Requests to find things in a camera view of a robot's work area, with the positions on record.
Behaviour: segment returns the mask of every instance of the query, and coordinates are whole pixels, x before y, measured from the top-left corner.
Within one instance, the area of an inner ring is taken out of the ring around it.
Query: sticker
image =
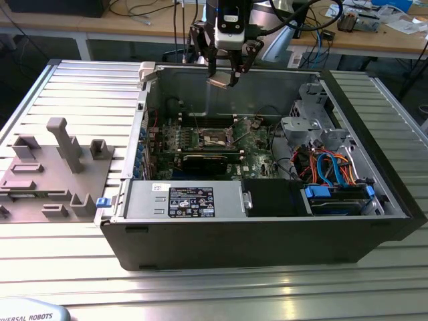
[[[169,189],[168,213],[169,217],[174,218],[215,217],[213,188],[171,187]]]
[[[152,192],[167,192],[170,187],[171,187],[171,184],[153,183]]]
[[[10,197],[13,199],[33,199],[35,198],[34,194],[11,194]]]

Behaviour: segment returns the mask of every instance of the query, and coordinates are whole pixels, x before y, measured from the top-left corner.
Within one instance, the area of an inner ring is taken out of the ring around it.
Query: floor
[[[71,39],[32,37],[37,46],[49,58],[78,60],[79,53],[76,44]],[[47,60],[22,36],[15,37],[17,49],[0,52],[0,127],[13,113],[22,97],[30,89],[33,80],[42,71]],[[160,61],[162,53],[173,50],[173,45],[163,43],[128,43],[124,41],[93,40],[90,43],[95,60],[107,61]],[[362,57],[342,56],[339,63],[340,70],[357,70],[362,63]],[[398,94],[403,75],[409,71],[410,61],[380,58],[371,62],[366,69],[376,74],[393,93]],[[418,107],[428,104],[426,95],[428,72],[418,80],[413,89],[403,100],[403,106],[413,118],[422,124],[426,116],[420,113]]]

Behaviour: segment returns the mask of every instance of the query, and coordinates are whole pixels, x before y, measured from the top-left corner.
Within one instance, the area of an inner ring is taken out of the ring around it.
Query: blue box
[[[393,5],[404,12],[407,12],[412,6],[413,1],[409,0],[372,0],[372,5]]]

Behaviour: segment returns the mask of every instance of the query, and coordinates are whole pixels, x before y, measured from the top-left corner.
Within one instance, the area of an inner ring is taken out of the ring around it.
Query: black plastic cover
[[[249,217],[307,216],[301,189],[303,184],[286,179],[244,179],[243,192],[249,192]]]

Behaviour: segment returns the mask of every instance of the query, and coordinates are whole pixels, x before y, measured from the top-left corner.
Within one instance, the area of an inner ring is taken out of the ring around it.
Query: blue latch
[[[330,191],[327,186],[309,185],[305,188],[307,198],[311,197],[331,197]]]
[[[98,197],[95,204],[97,209],[106,209],[112,206],[112,199],[107,197]]]
[[[375,190],[373,189],[373,187],[372,186],[367,186],[366,187],[366,191],[367,191],[367,194],[369,195],[369,197],[372,199],[373,197],[375,197]]]

